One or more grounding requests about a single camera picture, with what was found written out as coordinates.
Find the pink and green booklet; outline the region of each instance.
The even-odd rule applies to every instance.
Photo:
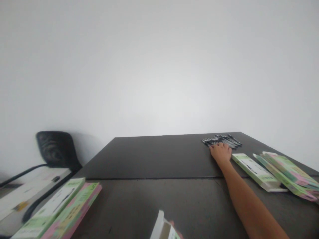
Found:
[[[302,171],[297,165],[295,165],[285,156],[269,152],[263,152],[263,156],[268,162],[279,169],[294,183],[312,190],[319,191],[319,183]]]
[[[85,183],[41,239],[70,239],[101,189],[99,183]]]

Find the black office chair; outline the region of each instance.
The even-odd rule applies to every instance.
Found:
[[[72,136],[65,132],[59,131],[42,131],[36,134],[36,139],[38,142],[39,150],[43,160],[46,164],[40,164],[27,169],[19,173],[16,176],[0,183],[0,187],[16,180],[17,178],[31,172],[32,170],[47,166],[50,168],[69,168],[72,173],[62,179],[59,183],[54,185],[50,190],[38,198],[26,211],[23,216],[22,222],[25,223],[31,218],[32,212],[36,207],[42,202],[47,196],[53,193],[56,189],[66,183],[70,178],[72,178],[81,168],[73,143]]]

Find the white wall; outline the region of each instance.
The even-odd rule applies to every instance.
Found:
[[[1,1],[0,176],[70,132],[242,131],[319,170],[318,1]]]

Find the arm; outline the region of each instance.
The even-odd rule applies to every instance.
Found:
[[[230,198],[249,238],[289,239],[268,209],[233,168],[230,163],[232,149],[222,143],[209,149],[224,174]]]

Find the book cover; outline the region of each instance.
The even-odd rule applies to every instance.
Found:
[[[317,201],[318,198],[311,194],[311,190],[302,187],[293,181],[291,181],[287,176],[285,176],[280,170],[268,162],[263,155],[256,155],[254,157],[264,165],[270,172],[272,172],[278,180],[280,180],[293,194],[304,198],[308,201]]]
[[[263,152],[263,156],[294,183],[313,190],[319,190],[319,183],[285,156],[269,152]]]

